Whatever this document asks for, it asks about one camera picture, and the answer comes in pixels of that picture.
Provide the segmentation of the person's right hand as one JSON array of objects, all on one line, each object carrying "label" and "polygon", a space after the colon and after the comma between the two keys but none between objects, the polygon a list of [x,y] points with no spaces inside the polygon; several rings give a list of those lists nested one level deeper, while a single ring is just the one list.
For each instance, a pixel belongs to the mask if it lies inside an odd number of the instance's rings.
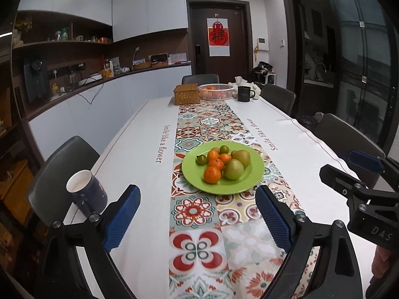
[{"label": "person's right hand", "polygon": [[391,255],[391,251],[386,250],[380,246],[376,247],[375,256],[371,266],[371,272],[374,277],[380,279],[384,276],[384,274],[390,267],[389,259]]}]

